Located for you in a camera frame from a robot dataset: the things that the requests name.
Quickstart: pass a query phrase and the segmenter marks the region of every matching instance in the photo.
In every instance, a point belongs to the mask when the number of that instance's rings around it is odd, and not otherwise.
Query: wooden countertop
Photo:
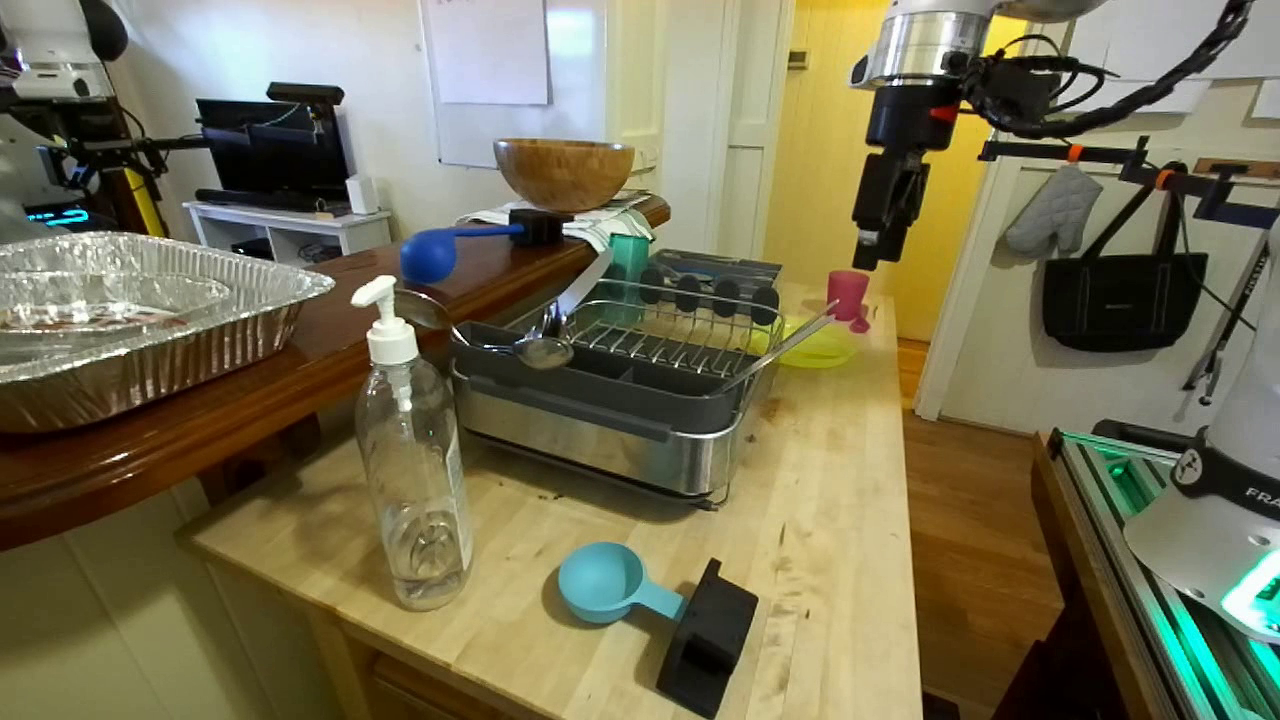
[[[553,294],[589,265],[584,244],[556,252],[515,244],[463,244],[461,269],[430,295],[442,316],[494,316]],[[234,452],[349,400],[368,367],[351,290],[397,272],[397,248],[318,265],[332,294],[305,306],[292,341],[259,366],[104,423],[0,438],[0,552],[127,508],[166,485],[192,479]]]
[[[761,598],[718,718],[921,718],[887,301],[846,367],[777,374],[718,511],[673,511],[491,448],[472,448],[469,505],[477,569],[435,612],[404,612],[389,592],[351,440],[207,515],[192,543],[338,631],[535,718],[686,718],[657,691],[665,625],[567,621],[553,572],[577,543],[624,542],[682,592],[714,557]]]

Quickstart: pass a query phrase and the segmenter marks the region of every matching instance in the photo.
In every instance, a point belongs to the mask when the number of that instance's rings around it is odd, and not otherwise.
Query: blue measuring cup
[[[678,621],[682,598],[643,576],[629,543],[584,543],[556,572],[567,612],[584,625],[611,625],[631,608]]]

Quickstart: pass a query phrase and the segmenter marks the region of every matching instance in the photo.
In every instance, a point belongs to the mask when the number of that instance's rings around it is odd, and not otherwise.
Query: yellow wall
[[[877,45],[883,7],[887,0],[796,0],[788,49],[806,54],[806,71],[788,71],[782,79],[762,258],[811,290],[822,290],[831,269],[853,269],[855,227],[846,215],[866,155],[872,94],[855,94],[846,71]],[[990,45],[1016,32],[1018,26],[994,26]],[[983,140],[988,124],[962,116],[953,149],[927,155],[927,195],[897,269],[900,335],[927,341],[935,330],[983,185],[983,166],[975,160]]]

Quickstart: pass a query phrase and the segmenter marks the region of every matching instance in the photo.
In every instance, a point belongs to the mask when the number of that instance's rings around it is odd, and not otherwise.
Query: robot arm
[[[855,269],[900,262],[905,238],[921,211],[927,166],[925,152],[949,149],[959,104],[983,116],[1000,134],[1016,137],[1078,137],[1130,116],[1145,104],[1167,96],[1185,78],[1205,71],[1246,20],[1252,0],[1229,0],[1219,26],[1205,45],[1167,69],[1155,86],[1136,87],[1111,109],[1078,116],[1043,116],[1049,102],[1036,94],[1057,87],[1057,71],[1074,71],[1073,56],[1043,64],[983,61],[990,16],[1023,20],[1074,20],[1098,0],[897,0],[879,26],[879,40],[866,61],[855,64],[853,79],[877,94],[866,155],[861,191],[853,204],[855,226]]]

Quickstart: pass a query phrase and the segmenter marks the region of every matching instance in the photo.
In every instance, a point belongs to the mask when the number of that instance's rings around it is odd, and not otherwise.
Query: monitor
[[[349,199],[349,155],[332,111],[287,102],[196,102],[196,109],[224,185],[219,199],[263,210]]]

